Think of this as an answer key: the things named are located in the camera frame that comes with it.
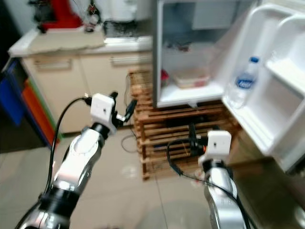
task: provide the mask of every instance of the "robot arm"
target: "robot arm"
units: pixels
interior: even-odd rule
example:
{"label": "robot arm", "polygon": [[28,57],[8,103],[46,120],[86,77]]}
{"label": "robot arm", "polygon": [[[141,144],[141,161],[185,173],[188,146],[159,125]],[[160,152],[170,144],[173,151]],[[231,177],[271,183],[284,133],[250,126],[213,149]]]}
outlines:
{"label": "robot arm", "polygon": [[[173,143],[188,141],[192,156],[200,156],[198,164],[203,168],[204,178],[185,174],[171,159],[169,149]],[[170,166],[180,176],[202,181],[204,195],[210,207],[210,221],[213,229],[249,229],[245,211],[241,205],[237,188],[225,161],[229,155],[231,134],[213,130],[207,137],[196,135],[194,124],[189,125],[189,138],[178,139],[168,144],[167,158]]]}
{"label": "robot arm", "polygon": [[51,189],[40,198],[39,206],[23,222],[20,229],[68,229],[70,217],[91,176],[95,162],[100,158],[108,135],[127,122],[137,101],[132,101],[121,116],[115,110],[117,93],[110,96],[95,94],[91,102],[93,125],[73,139],[69,152]]}
{"label": "robot arm", "polygon": [[[238,199],[237,188],[225,166],[230,152],[231,134],[227,131],[209,131],[205,154],[198,164],[204,171],[204,180],[225,189]],[[244,216],[235,201],[217,187],[207,185],[204,195],[210,207],[210,221],[213,229],[245,229]]]}

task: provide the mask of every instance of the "power cord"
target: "power cord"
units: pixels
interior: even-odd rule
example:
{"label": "power cord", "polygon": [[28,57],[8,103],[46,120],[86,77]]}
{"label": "power cord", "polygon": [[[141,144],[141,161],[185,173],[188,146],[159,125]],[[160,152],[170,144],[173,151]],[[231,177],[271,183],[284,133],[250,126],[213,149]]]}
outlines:
{"label": "power cord", "polygon": [[[129,74],[127,74],[126,77],[125,77],[125,84],[126,84],[126,87],[125,87],[125,92],[124,92],[124,104],[125,104],[126,107],[128,106],[128,105],[127,105],[127,92],[128,92],[128,90],[129,90],[129,81],[128,81],[129,77],[130,77]],[[125,150],[127,153],[136,153],[137,150],[132,150],[132,151],[131,151],[131,150],[126,149],[126,147],[124,146],[124,141],[125,141],[126,139],[129,139],[129,138],[131,138],[131,137],[134,137],[135,139],[137,139],[137,135],[136,135],[135,132],[132,130],[131,125],[129,125],[129,126],[130,126],[130,131],[132,132],[132,135],[127,135],[127,136],[125,136],[125,137],[121,140],[121,147],[122,147],[123,150]]]}
{"label": "power cord", "polygon": [[80,97],[77,99],[72,100],[67,106],[66,108],[62,111],[57,124],[56,124],[56,128],[55,128],[55,134],[54,134],[54,138],[53,138],[53,143],[52,143],[52,148],[51,148],[51,153],[50,153],[50,163],[49,163],[49,172],[48,172],[48,178],[47,178],[47,184],[46,184],[46,188],[44,189],[43,194],[46,194],[50,188],[51,188],[51,179],[52,179],[52,173],[53,173],[53,161],[54,161],[54,153],[55,153],[55,147],[56,147],[56,142],[57,142],[57,136],[58,136],[58,132],[59,132],[59,127],[61,125],[61,121],[64,117],[64,115],[66,114],[67,110],[69,109],[69,107],[77,102],[83,100],[86,102],[87,105],[91,105],[91,101],[92,98],[91,97]]}
{"label": "power cord", "polygon": [[245,222],[245,225],[246,225],[246,228],[247,229],[251,229],[250,227],[250,224],[249,222],[252,224],[253,228],[254,229],[257,229],[257,226],[254,224],[254,221],[251,219],[251,217],[249,216],[249,214],[246,212],[246,210],[244,209],[239,197],[235,198],[235,196],[228,192],[226,189],[214,184],[214,183],[211,183],[207,180],[202,180],[202,179],[199,179],[195,176],[192,176],[192,175],[189,175],[187,173],[184,173],[172,160],[171,160],[171,156],[170,156],[170,146],[173,145],[174,143],[177,143],[177,142],[186,142],[186,141],[189,141],[190,139],[189,138],[183,138],[183,139],[177,139],[177,140],[173,140],[171,142],[168,143],[167,145],[167,148],[166,148],[166,156],[167,156],[167,161],[168,163],[170,164],[170,167],[179,175],[179,176],[183,176],[183,177],[186,177],[186,178],[189,178],[189,179],[193,179],[193,180],[196,180],[196,181],[199,181],[199,182],[202,182],[208,186],[211,186],[211,187],[216,187],[218,189],[220,189],[221,191],[223,191],[230,199],[232,199],[239,207],[241,213],[242,213],[242,216],[244,218],[244,222]]}
{"label": "power cord", "polygon": [[131,138],[131,137],[135,137],[135,134],[133,133],[132,135],[127,135],[124,138],[122,138],[121,140],[121,147],[123,148],[123,150],[125,150],[127,153],[136,153],[137,150],[128,150],[126,149],[126,147],[124,146],[124,141]]}
{"label": "power cord", "polygon": [[51,147],[51,152],[50,152],[50,162],[49,162],[49,171],[48,171],[48,178],[47,178],[47,184],[45,187],[45,190],[42,194],[39,195],[37,202],[24,214],[24,216],[21,218],[21,220],[18,222],[17,226],[15,227],[15,229],[19,229],[22,224],[24,223],[25,219],[30,215],[30,213],[32,211],[34,211],[34,209],[41,203],[41,197],[46,195],[50,188],[51,188],[51,179],[52,179],[52,173],[53,173],[53,161],[54,161],[54,152],[55,152],[55,146],[56,146],[56,142],[57,142],[57,137],[58,137],[58,132],[59,132],[59,127],[61,125],[61,121],[65,115],[65,113],[67,112],[67,110],[69,109],[69,107],[77,102],[83,100],[85,101],[85,103],[87,105],[91,105],[92,102],[92,97],[80,97],[77,99],[72,100],[67,106],[66,108],[63,110],[63,112],[61,113],[57,124],[56,124],[56,128],[55,128],[55,133],[54,133],[54,138],[53,138],[53,143],[52,143],[52,147]]}

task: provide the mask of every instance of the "blue bottle cap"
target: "blue bottle cap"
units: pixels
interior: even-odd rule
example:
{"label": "blue bottle cap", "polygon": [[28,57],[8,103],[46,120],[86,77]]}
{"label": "blue bottle cap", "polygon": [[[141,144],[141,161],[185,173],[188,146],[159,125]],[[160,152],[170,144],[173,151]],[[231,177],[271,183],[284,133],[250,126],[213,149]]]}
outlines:
{"label": "blue bottle cap", "polygon": [[259,62],[259,58],[258,58],[258,57],[255,57],[255,56],[252,56],[252,57],[250,58],[250,62],[258,63],[258,62]]}

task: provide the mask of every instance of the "wooden rack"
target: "wooden rack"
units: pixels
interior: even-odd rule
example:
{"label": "wooden rack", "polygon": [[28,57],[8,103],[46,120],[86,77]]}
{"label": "wooden rack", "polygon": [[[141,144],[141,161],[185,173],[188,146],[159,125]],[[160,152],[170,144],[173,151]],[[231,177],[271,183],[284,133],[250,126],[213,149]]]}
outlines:
{"label": "wooden rack", "polygon": [[[195,122],[196,133],[201,136],[215,126],[228,130],[233,138],[240,130],[221,101],[202,103],[197,108],[153,108],[151,72],[130,72],[129,76],[131,97],[138,100],[133,117],[143,179],[169,171],[167,144],[187,138],[190,122]],[[182,168],[198,168],[197,158],[190,157],[188,144],[173,145],[171,158]]]}

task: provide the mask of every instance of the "cabinet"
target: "cabinet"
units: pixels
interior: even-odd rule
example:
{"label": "cabinet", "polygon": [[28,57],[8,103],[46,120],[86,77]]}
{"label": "cabinet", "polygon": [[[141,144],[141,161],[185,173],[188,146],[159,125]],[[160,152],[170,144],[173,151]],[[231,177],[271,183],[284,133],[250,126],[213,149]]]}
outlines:
{"label": "cabinet", "polygon": [[124,94],[129,70],[151,68],[152,57],[149,52],[129,52],[115,54],[82,55],[81,65],[91,94],[110,94],[119,92],[116,109],[119,114],[125,114],[126,103],[130,96]]}
{"label": "cabinet", "polygon": [[[23,58],[22,62],[56,122],[71,100],[89,93],[81,61],[76,55],[35,55]],[[90,123],[89,108],[85,103],[77,102],[64,116],[61,131],[78,132]]]}

